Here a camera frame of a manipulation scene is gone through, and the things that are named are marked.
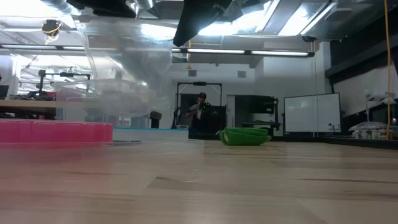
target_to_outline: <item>green object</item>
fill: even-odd
[[[218,136],[227,146],[259,146],[271,140],[268,130],[260,128],[225,128]]]

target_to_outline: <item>ductwork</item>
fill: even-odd
[[[68,16],[73,12],[73,6],[67,3],[67,0],[41,0],[48,7],[60,12],[61,15]]]
[[[154,0],[134,0],[134,2],[142,10],[151,9],[155,5],[155,1]]]

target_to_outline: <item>ceiling pipe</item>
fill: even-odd
[[[41,0],[48,7],[60,12],[61,15],[69,16],[72,14],[74,7],[67,3],[67,0]]]

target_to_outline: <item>desk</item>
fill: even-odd
[[[268,142],[0,150],[1,223],[396,224],[398,151]]]

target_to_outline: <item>light fixture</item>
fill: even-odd
[[[302,3],[294,12],[292,17],[286,22],[285,26],[279,32],[281,36],[295,36],[307,32],[313,27],[326,13],[335,6],[336,3],[324,3],[315,13],[308,11],[310,6],[308,3]]]
[[[237,33],[237,29],[235,29],[230,22],[214,22],[203,28],[199,31],[199,35],[206,35],[206,36],[219,36],[219,35],[232,35]]]
[[[260,20],[256,27],[256,32],[262,32],[270,20],[271,16],[274,14],[276,7],[279,5],[279,0],[273,0],[271,5],[270,2],[264,4],[264,10],[266,13],[264,14],[264,18]]]
[[[286,22],[285,26],[279,32],[278,35],[282,36],[295,36],[299,34],[311,21],[309,17],[307,17],[307,10],[305,6],[302,4],[290,17],[290,19]]]
[[[36,32],[36,31],[42,31],[41,29],[36,29],[36,28],[3,28],[1,31],[6,31],[6,32]]]
[[[187,49],[188,53],[244,54],[244,50]]]
[[[19,44],[1,44],[5,49],[23,49],[23,50],[56,50],[56,46],[52,45],[19,45]]]
[[[170,40],[174,38],[177,29],[167,26],[141,24],[141,34],[155,40]]]
[[[293,57],[308,57],[308,52],[278,52],[268,50],[252,50],[252,55],[270,55],[270,56],[293,56]]]
[[[289,51],[273,51],[273,50],[224,50],[224,49],[173,49],[181,53],[198,53],[198,54],[235,54],[235,55],[258,55],[258,56],[286,56],[286,57],[313,57],[313,52],[289,52]]]
[[[64,50],[85,50],[83,46],[63,46]]]
[[[233,35],[242,32],[260,32],[267,25],[280,0],[273,0],[264,4],[264,10],[247,13],[233,22],[214,22],[199,31],[199,35],[219,36]]]
[[[304,28],[303,31],[301,31],[301,35],[304,35],[306,32],[308,32],[313,26],[315,26],[316,23],[319,22],[319,20],[321,20],[331,9],[333,9],[336,6],[336,3],[330,3],[330,5],[321,12],[321,14],[319,14],[319,16],[317,16],[311,23],[309,23],[308,26],[306,26],[306,28]]]

